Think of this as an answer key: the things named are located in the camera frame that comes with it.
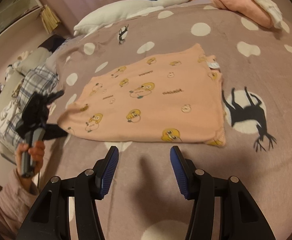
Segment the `person's left hand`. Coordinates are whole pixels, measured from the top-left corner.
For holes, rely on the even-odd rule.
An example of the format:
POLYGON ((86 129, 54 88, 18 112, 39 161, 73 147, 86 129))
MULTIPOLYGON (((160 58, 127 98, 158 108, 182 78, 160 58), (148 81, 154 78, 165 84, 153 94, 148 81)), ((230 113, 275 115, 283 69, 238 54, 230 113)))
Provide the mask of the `person's left hand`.
POLYGON ((43 141, 36 141, 32 147, 26 143, 20 143, 15 151, 15 160, 17 165, 17 172, 22 176, 22 154, 27 153, 35 162, 34 175, 37 175, 43 167, 43 157, 45 155, 45 145, 43 141))

